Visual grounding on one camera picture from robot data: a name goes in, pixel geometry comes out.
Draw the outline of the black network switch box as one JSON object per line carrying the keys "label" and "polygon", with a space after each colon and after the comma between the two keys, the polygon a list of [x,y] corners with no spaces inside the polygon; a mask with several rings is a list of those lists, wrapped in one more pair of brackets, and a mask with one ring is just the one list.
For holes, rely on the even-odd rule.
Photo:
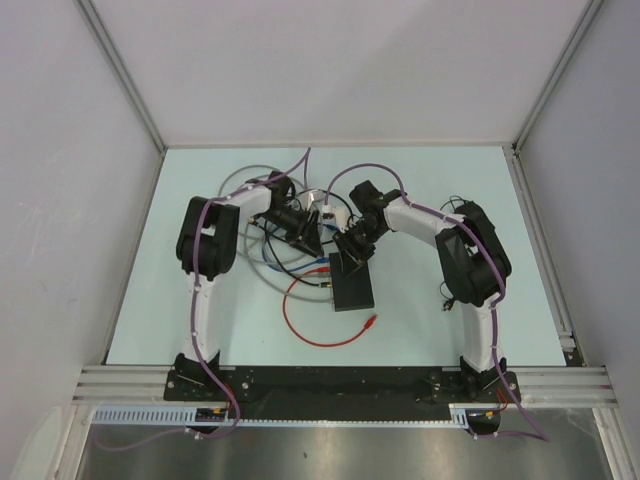
{"label": "black network switch box", "polygon": [[349,278],[342,275],[339,253],[329,255],[332,302],[335,312],[372,309],[375,306],[369,265]]}

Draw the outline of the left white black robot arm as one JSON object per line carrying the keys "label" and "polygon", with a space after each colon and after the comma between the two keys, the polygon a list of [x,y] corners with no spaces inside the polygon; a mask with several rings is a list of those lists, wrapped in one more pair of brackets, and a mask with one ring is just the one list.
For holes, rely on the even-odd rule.
{"label": "left white black robot arm", "polygon": [[238,190],[214,199],[196,196],[189,201],[176,243],[176,256],[192,281],[189,332],[174,368],[187,372],[186,387],[197,398],[214,397],[221,376],[209,368],[220,353],[214,338],[220,316],[210,312],[212,299],[237,254],[240,224],[263,218],[284,232],[284,242],[313,257],[321,257],[320,212],[294,207],[292,180],[273,171],[264,181],[250,180]]}

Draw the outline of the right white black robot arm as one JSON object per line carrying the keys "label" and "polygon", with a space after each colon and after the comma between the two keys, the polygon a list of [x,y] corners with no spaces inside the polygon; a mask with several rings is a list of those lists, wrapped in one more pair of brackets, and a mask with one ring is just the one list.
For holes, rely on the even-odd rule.
{"label": "right white black robot arm", "polygon": [[350,198],[361,217],[337,222],[333,235],[347,277],[372,258],[386,233],[404,233],[437,251],[444,284],[463,312],[464,350],[461,388],[473,401],[484,401],[504,378],[506,359],[499,345],[498,304],[506,294],[512,266],[484,210],[472,201],[452,214],[411,202],[400,189],[387,193],[365,181]]}

